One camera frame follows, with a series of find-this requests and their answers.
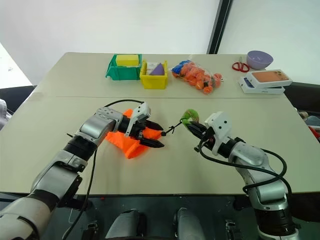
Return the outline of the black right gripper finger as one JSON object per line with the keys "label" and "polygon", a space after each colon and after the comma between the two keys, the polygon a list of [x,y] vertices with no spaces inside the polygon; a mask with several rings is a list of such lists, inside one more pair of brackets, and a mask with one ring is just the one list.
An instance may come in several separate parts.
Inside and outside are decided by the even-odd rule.
{"label": "black right gripper finger", "polygon": [[203,127],[197,125],[187,125],[187,129],[197,138],[202,138],[205,131]]}
{"label": "black right gripper finger", "polygon": [[197,132],[205,132],[207,130],[207,127],[199,122],[192,121],[189,127],[192,129],[192,131]]}

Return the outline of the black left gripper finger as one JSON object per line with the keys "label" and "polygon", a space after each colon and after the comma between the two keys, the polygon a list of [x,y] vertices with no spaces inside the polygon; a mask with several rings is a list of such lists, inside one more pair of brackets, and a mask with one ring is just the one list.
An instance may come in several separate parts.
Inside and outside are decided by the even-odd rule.
{"label": "black left gripper finger", "polygon": [[146,127],[149,129],[152,129],[152,130],[156,130],[156,131],[163,131],[164,130],[160,124],[153,122],[153,121],[150,121],[150,120],[146,120]]}
{"label": "black left gripper finger", "polygon": [[163,148],[165,145],[156,139],[143,138],[140,140],[140,144],[150,148]]}

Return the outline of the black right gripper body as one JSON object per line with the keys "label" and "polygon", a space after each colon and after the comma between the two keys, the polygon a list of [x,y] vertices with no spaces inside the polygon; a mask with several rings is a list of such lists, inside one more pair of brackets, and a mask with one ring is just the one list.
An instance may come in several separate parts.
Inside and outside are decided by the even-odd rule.
{"label": "black right gripper body", "polygon": [[215,143],[216,139],[214,129],[212,127],[209,127],[202,133],[199,146],[204,146],[208,150],[212,151],[213,147],[215,146]]}

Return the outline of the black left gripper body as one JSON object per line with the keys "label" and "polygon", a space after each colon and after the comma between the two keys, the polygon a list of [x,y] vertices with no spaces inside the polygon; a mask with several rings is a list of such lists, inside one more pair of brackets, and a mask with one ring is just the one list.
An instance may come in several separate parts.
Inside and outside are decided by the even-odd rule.
{"label": "black left gripper body", "polygon": [[126,128],[126,133],[129,137],[139,140],[140,144],[148,144],[148,139],[144,137],[143,130],[150,125],[150,121],[143,119],[136,121],[131,127],[129,125]]}

